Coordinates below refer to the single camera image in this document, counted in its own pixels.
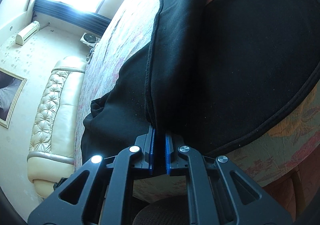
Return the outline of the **dark blue left curtain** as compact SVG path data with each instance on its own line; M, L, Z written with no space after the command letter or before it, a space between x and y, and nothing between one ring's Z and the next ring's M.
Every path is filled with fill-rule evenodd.
M74 24L99 36L104 34L111 23L111 19L103 15L80 11L68 4L52 0L35 0L33 11Z

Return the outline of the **black pants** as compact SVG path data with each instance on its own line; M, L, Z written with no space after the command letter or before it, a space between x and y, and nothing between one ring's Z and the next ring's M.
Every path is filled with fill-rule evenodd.
M319 82L319 0L159 0L151 41L91 103L82 159L154 127L214 157L258 139Z

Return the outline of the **cream tufted leather headboard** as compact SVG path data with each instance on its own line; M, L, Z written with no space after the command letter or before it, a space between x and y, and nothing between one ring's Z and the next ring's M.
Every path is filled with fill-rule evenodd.
M37 108L27 155L27 175L41 198L74 171L76 116L86 63L76 56L59 60Z

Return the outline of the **white round fan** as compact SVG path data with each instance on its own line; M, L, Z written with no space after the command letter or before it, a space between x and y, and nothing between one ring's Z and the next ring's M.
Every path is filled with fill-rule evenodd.
M91 33L84 33L80 41L86 46L94 48L95 45L100 41L100 39Z

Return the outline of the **framed wall photograph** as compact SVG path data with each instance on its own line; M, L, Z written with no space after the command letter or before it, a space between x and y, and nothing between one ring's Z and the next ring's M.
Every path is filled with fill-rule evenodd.
M7 129L26 81L26 78L1 68L1 126Z

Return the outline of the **white wall air conditioner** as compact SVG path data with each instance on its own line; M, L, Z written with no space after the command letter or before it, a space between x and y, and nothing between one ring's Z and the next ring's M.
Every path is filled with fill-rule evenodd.
M36 34L39 30L40 23L38 21L31 22L16 35L15 43L23 46L25 42L27 42L32 37L32 35Z

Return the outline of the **floral green bedspread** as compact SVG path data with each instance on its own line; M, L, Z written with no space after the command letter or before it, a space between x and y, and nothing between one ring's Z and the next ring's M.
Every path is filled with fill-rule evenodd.
M121 66L151 38L158 0L124 0L89 56L75 129L74 167L81 167L83 120L92 100L109 92ZM319 85L284 120L228 156L260 185L269 185L308 160L318 159Z

